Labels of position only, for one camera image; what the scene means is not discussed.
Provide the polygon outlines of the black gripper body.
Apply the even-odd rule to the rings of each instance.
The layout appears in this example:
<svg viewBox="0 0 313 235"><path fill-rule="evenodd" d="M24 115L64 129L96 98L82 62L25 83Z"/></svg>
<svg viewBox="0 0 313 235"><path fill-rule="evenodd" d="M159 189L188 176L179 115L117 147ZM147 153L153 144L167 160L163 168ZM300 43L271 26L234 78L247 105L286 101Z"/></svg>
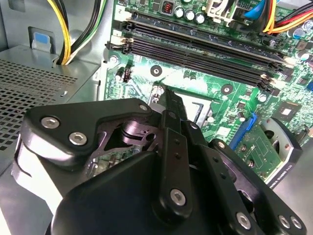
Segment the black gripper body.
<svg viewBox="0 0 313 235"><path fill-rule="evenodd" d="M140 154L72 189L52 219L53 235L234 235L212 184L190 170L193 211L172 225L155 213L160 159Z"/></svg>

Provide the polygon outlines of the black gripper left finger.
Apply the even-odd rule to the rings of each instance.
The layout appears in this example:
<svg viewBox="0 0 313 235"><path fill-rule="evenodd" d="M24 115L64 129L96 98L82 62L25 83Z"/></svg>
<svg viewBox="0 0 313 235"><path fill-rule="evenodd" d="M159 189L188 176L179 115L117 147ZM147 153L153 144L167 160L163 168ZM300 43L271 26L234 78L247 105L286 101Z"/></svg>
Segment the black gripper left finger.
<svg viewBox="0 0 313 235"><path fill-rule="evenodd" d="M156 154L154 211L167 223L186 220L193 211L188 148L172 94L165 91L153 106L128 98L30 109L15 155L28 179L23 187L43 198L54 217L75 187L140 154Z"/></svg>

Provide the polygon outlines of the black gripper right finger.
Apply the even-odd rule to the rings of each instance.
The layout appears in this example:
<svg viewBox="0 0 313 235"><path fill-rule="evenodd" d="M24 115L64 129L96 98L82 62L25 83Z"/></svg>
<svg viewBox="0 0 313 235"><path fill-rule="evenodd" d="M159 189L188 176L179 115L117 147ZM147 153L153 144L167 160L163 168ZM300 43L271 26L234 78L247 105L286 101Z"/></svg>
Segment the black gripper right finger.
<svg viewBox="0 0 313 235"><path fill-rule="evenodd" d="M182 98L171 95L171 110L182 121L191 159L210 180L223 235L305 235L300 217L222 140L207 142L187 119Z"/></svg>

